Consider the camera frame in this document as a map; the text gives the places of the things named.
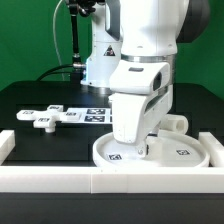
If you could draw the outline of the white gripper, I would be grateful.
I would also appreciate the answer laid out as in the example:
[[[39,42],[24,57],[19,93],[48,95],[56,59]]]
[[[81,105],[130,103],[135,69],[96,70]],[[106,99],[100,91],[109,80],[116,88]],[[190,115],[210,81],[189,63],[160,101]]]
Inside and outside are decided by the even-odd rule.
[[[114,138],[124,144],[140,143],[136,150],[141,158],[148,155],[144,139],[171,109],[171,80],[167,62],[121,60],[110,77]]]

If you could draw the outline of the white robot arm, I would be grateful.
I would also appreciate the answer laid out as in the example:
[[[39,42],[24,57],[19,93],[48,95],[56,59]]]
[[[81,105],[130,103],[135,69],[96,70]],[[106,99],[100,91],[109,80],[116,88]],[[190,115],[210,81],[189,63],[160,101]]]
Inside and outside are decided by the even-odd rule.
[[[95,0],[93,50],[82,83],[108,90],[114,139],[147,154],[146,138],[172,107],[179,43],[198,38],[208,0]]]

